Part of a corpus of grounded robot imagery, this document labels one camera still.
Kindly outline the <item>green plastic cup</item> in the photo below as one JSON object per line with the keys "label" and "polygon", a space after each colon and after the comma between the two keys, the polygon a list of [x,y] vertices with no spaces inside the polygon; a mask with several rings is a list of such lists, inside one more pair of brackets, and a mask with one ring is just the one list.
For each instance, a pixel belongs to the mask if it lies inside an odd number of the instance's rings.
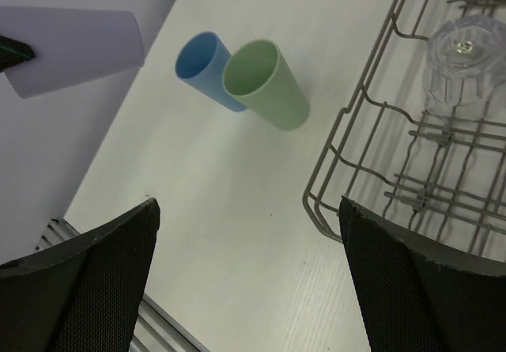
{"label": "green plastic cup", "polygon": [[225,92],[282,131],[301,127],[310,112],[279,46],[266,39],[243,45],[227,62]]}

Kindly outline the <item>blue plastic cup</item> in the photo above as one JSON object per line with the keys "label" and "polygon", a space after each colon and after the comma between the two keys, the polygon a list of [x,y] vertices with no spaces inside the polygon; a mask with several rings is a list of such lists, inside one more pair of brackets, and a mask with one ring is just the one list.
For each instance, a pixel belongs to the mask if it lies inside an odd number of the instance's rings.
{"label": "blue plastic cup", "polygon": [[231,54],[215,32],[201,32],[187,41],[179,52],[175,72],[179,80],[232,112],[247,109],[226,93],[222,74]]}

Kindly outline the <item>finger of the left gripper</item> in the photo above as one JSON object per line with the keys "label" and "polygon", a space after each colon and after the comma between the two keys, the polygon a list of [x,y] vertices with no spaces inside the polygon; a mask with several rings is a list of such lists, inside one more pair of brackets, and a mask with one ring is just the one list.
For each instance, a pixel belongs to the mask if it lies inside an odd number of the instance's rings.
{"label": "finger of the left gripper", "polygon": [[35,58],[32,48],[21,41],[0,36],[0,71],[20,65]]}

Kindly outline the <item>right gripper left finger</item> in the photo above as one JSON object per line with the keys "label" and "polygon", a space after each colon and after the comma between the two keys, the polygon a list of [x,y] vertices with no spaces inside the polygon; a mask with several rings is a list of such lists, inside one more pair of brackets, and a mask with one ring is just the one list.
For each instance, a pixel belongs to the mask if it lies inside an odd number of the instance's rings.
{"label": "right gripper left finger", "polygon": [[150,198],[116,219],[1,265],[3,351],[127,351],[160,227]]}

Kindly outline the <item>clear glass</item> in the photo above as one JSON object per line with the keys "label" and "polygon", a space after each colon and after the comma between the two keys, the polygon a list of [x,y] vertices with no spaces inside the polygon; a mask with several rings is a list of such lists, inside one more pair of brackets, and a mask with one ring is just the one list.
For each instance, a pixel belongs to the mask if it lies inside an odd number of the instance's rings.
{"label": "clear glass", "polygon": [[505,23],[483,14],[446,22],[428,40],[422,74],[425,110],[462,121],[505,109]]}

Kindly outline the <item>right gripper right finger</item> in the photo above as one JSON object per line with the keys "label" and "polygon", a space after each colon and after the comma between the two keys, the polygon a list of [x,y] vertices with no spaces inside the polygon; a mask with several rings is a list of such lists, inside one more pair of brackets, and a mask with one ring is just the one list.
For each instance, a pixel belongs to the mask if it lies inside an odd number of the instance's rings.
{"label": "right gripper right finger", "polygon": [[339,225],[373,351],[503,351],[505,264],[388,221],[346,197]]}

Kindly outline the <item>purple plastic cup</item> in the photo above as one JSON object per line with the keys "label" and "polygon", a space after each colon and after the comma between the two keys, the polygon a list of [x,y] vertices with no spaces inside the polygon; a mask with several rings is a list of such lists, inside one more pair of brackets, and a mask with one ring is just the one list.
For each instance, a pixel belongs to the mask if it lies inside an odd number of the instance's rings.
{"label": "purple plastic cup", "polygon": [[23,99],[139,68],[145,59],[128,11],[2,6],[1,35],[35,54],[4,70]]}

